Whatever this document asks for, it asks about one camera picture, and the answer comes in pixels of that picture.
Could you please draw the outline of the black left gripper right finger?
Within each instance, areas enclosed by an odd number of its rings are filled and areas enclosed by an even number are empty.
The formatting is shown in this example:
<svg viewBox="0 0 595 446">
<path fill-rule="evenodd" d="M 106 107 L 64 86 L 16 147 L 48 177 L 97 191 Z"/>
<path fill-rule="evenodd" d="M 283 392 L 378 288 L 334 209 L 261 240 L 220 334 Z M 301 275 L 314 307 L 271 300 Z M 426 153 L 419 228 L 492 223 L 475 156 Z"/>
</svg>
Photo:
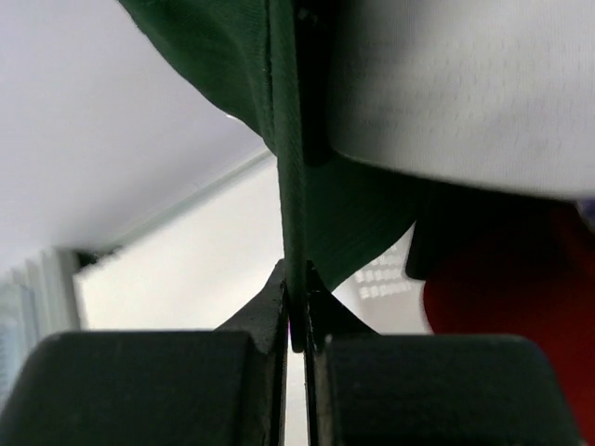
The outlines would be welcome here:
<svg viewBox="0 0 595 446">
<path fill-rule="evenodd" d="M 312 445 L 581 445 L 545 354 L 510 335 L 379 334 L 308 268 Z"/>
</svg>

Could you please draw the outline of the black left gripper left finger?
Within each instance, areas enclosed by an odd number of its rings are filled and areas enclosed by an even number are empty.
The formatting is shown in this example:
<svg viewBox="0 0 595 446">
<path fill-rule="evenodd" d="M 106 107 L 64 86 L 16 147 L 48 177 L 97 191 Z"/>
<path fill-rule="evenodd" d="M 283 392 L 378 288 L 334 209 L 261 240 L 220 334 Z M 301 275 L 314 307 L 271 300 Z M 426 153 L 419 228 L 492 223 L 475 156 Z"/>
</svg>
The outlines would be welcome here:
<svg viewBox="0 0 595 446">
<path fill-rule="evenodd" d="M 1 414 L 5 445 L 281 445 L 284 264 L 218 328 L 54 334 Z"/>
</svg>

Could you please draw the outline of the white NY cap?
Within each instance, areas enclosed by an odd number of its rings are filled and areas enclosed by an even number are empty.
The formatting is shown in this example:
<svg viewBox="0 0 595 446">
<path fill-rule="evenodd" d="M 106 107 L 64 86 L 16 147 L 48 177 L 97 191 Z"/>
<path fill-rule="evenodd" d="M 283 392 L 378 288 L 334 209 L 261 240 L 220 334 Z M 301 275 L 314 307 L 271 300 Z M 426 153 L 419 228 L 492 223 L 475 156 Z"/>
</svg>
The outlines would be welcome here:
<svg viewBox="0 0 595 446">
<path fill-rule="evenodd" d="M 380 168 L 523 195 L 594 195 L 590 1 L 344 1 L 331 147 Z"/>
</svg>

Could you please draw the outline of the dark green cap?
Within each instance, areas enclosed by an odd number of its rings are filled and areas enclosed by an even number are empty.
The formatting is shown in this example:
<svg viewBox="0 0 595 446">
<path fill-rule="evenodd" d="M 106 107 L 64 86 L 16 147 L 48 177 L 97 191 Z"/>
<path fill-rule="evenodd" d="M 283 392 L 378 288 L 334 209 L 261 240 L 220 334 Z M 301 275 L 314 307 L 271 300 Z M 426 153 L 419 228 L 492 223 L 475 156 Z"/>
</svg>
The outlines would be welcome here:
<svg viewBox="0 0 595 446">
<path fill-rule="evenodd" d="M 417 179 L 334 153 L 325 102 L 337 1 L 126 1 L 167 63 L 275 155 L 292 346 L 306 345 L 308 275 L 335 288 L 413 225 Z"/>
</svg>

